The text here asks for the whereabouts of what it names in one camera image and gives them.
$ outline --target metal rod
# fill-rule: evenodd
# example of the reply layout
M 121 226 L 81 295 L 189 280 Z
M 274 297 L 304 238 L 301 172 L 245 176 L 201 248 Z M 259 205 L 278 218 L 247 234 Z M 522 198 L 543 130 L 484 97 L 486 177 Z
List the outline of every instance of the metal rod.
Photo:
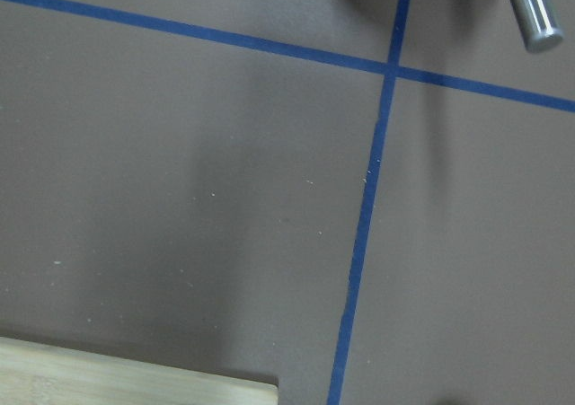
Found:
M 563 29 L 551 0 L 511 0 L 517 23 L 529 52 L 543 52 L 563 40 Z

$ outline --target blue tape line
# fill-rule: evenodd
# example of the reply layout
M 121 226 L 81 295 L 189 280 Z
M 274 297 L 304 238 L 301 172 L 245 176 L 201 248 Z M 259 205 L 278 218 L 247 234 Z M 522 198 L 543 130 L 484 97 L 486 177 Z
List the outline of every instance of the blue tape line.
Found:
M 33 7 L 54 10 L 62 13 L 70 13 L 79 16 L 91 17 L 108 22 L 122 23 L 139 28 L 146 28 L 154 31 L 169 32 L 171 34 L 183 35 L 194 39 L 215 41 L 217 43 L 250 48 L 262 52 L 283 55 L 286 57 L 297 57 L 309 61 L 342 66 L 355 70 L 367 71 L 378 75 L 385 74 L 388 67 L 383 62 L 364 59 L 361 57 L 351 57 L 340 53 L 328 52 L 317 48 L 306 48 L 293 44 L 282 43 L 253 37 L 250 35 L 237 34 L 234 32 L 215 30 L 203 26 L 192 25 L 182 22 L 174 22 L 157 17 L 144 16 L 142 14 L 123 12 L 111 8 L 97 5 L 77 3 L 68 0 L 3 0 L 16 4 L 30 5 Z
M 390 54 L 387 60 L 388 64 L 383 62 L 374 61 L 371 59 L 364 59 L 361 57 L 351 57 L 340 53 L 333 53 L 326 50 L 317 48 L 306 48 L 303 46 L 296 46 L 293 44 L 282 43 L 280 41 L 272 41 L 253 37 L 250 35 L 242 35 L 229 31 L 215 30 L 203 26 L 192 25 L 182 22 L 174 22 L 157 17 L 144 16 L 142 14 L 123 12 L 121 10 L 114 10 L 107 7 L 100 7 L 97 5 L 77 3 L 68 0 L 0 0 L 11 2 L 15 4 L 24 4 L 33 7 L 54 10 L 62 13 L 70 13 L 93 19 L 100 19 L 108 22 L 122 23 L 140 28 L 146 28 L 154 31 L 168 32 L 171 34 L 192 37 L 194 39 L 214 41 L 218 43 L 228 44 L 241 48 L 250 48 L 263 52 L 272 53 L 275 55 L 282 55 L 286 57 L 296 57 L 299 59 L 320 62 L 333 66 L 341 66 L 360 71 L 366 71 L 377 75 L 397 75 L 403 79 L 408 79 L 427 84 L 436 84 L 448 88 L 454 88 L 462 91 L 475 92 L 483 95 L 490 95 L 512 101 L 520 101 L 537 106 L 548 107 L 551 109 L 564 110 L 575 112 L 575 101 L 566 100 L 549 95 L 543 95 L 536 92 L 522 91 L 518 89 L 499 86 L 496 84 L 487 84 L 483 82 L 476 82 L 461 77 L 450 75 L 441 75 L 429 71 L 418 70 L 415 68 L 408 68 L 399 66 L 399 58 L 394 53 L 399 50 L 394 48 L 393 44 L 390 47 Z M 403 42 L 403 34 L 405 32 L 406 19 L 401 18 L 402 25 L 394 26 L 394 35 L 392 41 Z
M 397 76 L 425 84 L 435 84 L 437 86 L 445 86 L 447 88 L 458 89 L 461 91 L 525 102 L 527 104 L 534 104 L 535 106 L 575 112 L 575 101 L 552 97 L 542 93 L 522 91 L 520 89 L 498 86 L 496 84 L 487 84 L 485 82 L 476 82 L 474 80 L 454 77 L 452 75 L 440 75 L 438 73 L 416 70 L 415 68 L 407 68 L 404 66 L 400 66 L 398 68 Z
M 395 12 L 394 34 L 392 36 L 387 60 L 389 71 L 384 79 L 384 85 L 379 102 L 379 119 L 376 123 L 371 152 L 369 154 L 366 185 L 364 187 L 363 199 L 361 201 L 358 229 L 356 231 L 356 240 L 354 242 L 353 255 L 351 258 L 351 267 L 349 268 L 348 295 L 343 315 L 341 316 L 340 332 L 335 349 L 335 357 L 333 359 L 332 379 L 330 382 L 330 390 L 328 391 L 327 405 L 339 405 L 341 401 L 341 391 L 343 389 L 345 369 L 348 363 L 349 345 L 351 342 L 353 323 L 358 306 L 359 288 L 361 286 L 361 276 L 366 257 L 369 227 L 371 225 L 371 216 L 374 211 L 379 170 L 384 153 L 385 133 L 387 132 L 387 123 L 389 121 L 392 108 L 396 70 L 402 53 L 403 34 L 405 32 L 409 4 L 410 0 L 398 0 Z

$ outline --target wooden board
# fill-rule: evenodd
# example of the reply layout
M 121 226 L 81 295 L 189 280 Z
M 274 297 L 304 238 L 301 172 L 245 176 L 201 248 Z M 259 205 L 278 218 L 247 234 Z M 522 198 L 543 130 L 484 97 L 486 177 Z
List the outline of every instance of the wooden board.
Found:
M 273 385 L 0 338 L 0 403 L 276 405 Z

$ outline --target light wood plank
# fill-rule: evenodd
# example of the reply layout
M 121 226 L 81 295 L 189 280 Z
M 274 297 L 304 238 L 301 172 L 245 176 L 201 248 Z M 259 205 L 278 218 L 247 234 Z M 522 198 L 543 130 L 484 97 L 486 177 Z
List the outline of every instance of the light wood plank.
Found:
M 273 385 L 0 338 L 0 403 L 276 405 Z

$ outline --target gray surface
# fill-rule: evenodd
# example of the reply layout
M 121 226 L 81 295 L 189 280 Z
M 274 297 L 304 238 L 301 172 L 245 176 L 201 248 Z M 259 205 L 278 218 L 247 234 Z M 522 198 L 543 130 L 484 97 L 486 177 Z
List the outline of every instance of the gray surface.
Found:
M 399 82 L 344 404 L 575 401 L 575 118 Z
M 76 0 L 382 60 L 397 0 Z
M 0 334 L 324 402 L 381 77 L 0 12 Z
M 573 0 L 553 0 L 565 41 L 525 51 L 509 0 L 411 0 L 402 65 L 575 100 Z

